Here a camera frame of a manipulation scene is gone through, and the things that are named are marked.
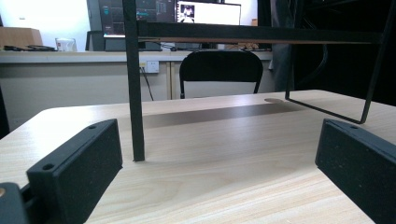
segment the chair backrest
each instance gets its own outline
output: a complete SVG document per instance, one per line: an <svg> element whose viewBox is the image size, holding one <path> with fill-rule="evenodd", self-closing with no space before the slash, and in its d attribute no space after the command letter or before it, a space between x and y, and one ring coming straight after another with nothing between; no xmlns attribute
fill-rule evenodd
<svg viewBox="0 0 396 224"><path fill-rule="evenodd" d="M262 80L262 61L249 51L203 50L189 54L181 63L180 98L185 98L184 81L256 82Z"/></svg>

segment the computer monitor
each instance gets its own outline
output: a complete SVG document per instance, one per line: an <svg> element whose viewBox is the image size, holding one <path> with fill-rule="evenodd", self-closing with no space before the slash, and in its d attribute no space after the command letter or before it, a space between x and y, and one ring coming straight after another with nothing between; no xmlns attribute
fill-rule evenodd
<svg viewBox="0 0 396 224"><path fill-rule="evenodd" d="M99 0L105 37L125 37L122 0ZM136 18L146 21L175 22L175 0L136 0Z"/></svg>
<svg viewBox="0 0 396 224"><path fill-rule="evenodd" d="M239 25L241 5L177 1L177 22Z"/></svg>
<svg viewBox="0 0 396 224"><path fill-rule="evenodd" d="M99 0L105 51L125 51L122 0ZM136 18L146 21L175 22L175 0L136 0ZM155 43L139 43L140 50L161 50Z"/></svg>

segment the black metal bar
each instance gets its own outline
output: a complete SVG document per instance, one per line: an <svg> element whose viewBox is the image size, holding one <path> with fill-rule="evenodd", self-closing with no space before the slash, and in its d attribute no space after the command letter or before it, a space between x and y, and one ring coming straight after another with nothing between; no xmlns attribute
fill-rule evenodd
<svg viewBox="0 0 396 224"><path fill-rule="evenodd" d="M307 106L309 108L316 109L318 111L321 111L323 113L335 116L335 117L340 118L340 119L345 119L345 120L348 120L348 121L351 121L351 122L357 123L357 124L363 124L367 120L367 116L368 116L369 109L370 109L370 104L371 104L371 102L373 100L375 84L376 84L376 81L378 80L378 77L379 77L382 60L383 60L385 51L387 49L390 33L391 33L392 28L394 26L395 18L396 18L396 3L395 3L395 0L392 0L391 5L390 5L390 9L389 9L388 19L387 19L387 22L386 22L386 25L385 25L385 29L384 29L384 33L381 35L379 51L377 53L377 57L376 57L376 60L375 60L375 68L374 68L374 71L373 71L373 74L372 74L372 77L371 77L371 80L370 80L370 84L369 84L368 91L367 91L367 94L366 94L366 99L365 99L365 103L364 103L363 111L361 113L361 119L360 120L348 118L346 116L333 113L333 112L331 112L329 110L321 109L319 107L316 107L316 106L313 106L313 105L309 105L309 104L306 104L306 103L299 102L297 100L291 99L290 98L290 91L291 91L291 84L290 83L292 82L292 74L290 74L288 76L288 85L287 85L287 88L286 88L285 99L289 100L291 102L294 102L296 104L299 104L299 105L304 105L304 106Z"/></svg>
<svg viewBox="0 0 396 224"><path fill-rule="evenodd" d="M297 105L303 105L303 106L306 106L306 107L308 107L308 108L311 108L311 109L315 109L315 110L317 110L317 111L320 111L320 112L322 112L322 113L335 116L335 117L337 117L337 118L339 118L339 119L344 119L344 120L347 120L347 121L350 121L350 122L356 123L356 124L363 124L363 122L361 122L361 120L352 119L352 118L349 118L349 117L346 117L346 116L343 116L343 115L339 115L339 114L334 113L334 112L332 112L332 111L330 111L330 110L325 110L325 109L322 109L322 108L320 108L320 107L317 107L317 106L314 106L314 105L309 105L309 104L306 104L306 103L303 103L303 102L300 102L300 101L296 101L296 100L293 100L293 99L290 99L290 98L286 98L286 99L287 99L288 101L290 101L290 102L293 102L293 103L297 104Z"/></svg>
<svg viewBox="0 0 396 224"><path fill-rule="evenodd" d="M393 0L390 5L389 15L388 15L387 23L385 24L385 29L382 37L382 44L379 47L379 51L376 56L375 68L372 74L372 79L370 80L369 90L366 95L366 103L364 104L363 114L361 116L362 123L364 123L367 120L367 115L370 109L370 103L373 100L375 84L376 81L378 80L379 73L381 71L382 60L384 58L385 51L387 50L390 33L392 32L392 29L394 27L395 17L396 17L396 3Z"/></svg>
<svg viewBox="0 0 396 224"><path fill-rule="evenodd" d="M290 44L380 44L380 33L138 21L140 41Z"/></svg>
<svg viewBox="0 0 396 224"><path fill-rule="evenodd" d="M294 0L294 8L293 10L293 17L294 17L294 24L293 28L301 28L301 24L303 21L304 15L304 1L301 0ZM294 89L294 62L297 55L297 48L295 45L291 45L290 49L290 61L291 61L291 69L290 73L287 76L286 80L286 95L290 95L290 90Z"/></svg>
<svg viewBox="0 0 396 224"><path fill-rule="evenodd" d="M122 0L122 3L124 10L129 107L131 112L134 161L143 161L145 159L145 136L143 133L142 97L140 90L136 3L135 0Z"/></svg>

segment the white wall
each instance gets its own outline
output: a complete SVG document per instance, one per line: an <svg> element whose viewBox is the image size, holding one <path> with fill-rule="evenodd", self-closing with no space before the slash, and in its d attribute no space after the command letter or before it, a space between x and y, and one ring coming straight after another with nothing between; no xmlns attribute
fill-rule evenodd
<svg viewBox="0 0 396 224"><path fill-rule="evenodd" d="M257 19L257 1L225 0L225 3L241 4L241 25L250 25L252 19Z"/></svg>
<svg viewBox="0 0 396 224"><path fill-rule="evenodd" d="M241 25L257 18L257 1L226 0L241 4ZM75 38L78 51L85 50L90 30L86 0L0 0L0 14L6 27L27 27L40 31L43 45L56 47L56 37Z"/></svg>

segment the desk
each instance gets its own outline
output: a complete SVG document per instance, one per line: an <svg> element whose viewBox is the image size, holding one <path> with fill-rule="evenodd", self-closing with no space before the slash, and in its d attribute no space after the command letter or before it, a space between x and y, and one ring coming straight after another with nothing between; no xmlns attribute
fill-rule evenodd
<svg viewBox="0 0 396 224"><path fill-rule="evenodd" d="M308 103L360 113L361 100L298 91ZM0 182L81 129L118 119L123 169L89 223L373 223L314 164L322 121L283 92L143 103L147 160L133 162L129 105L53 108L0 141ZM372 104L362 128L396 144L396 107Z"/></svg>

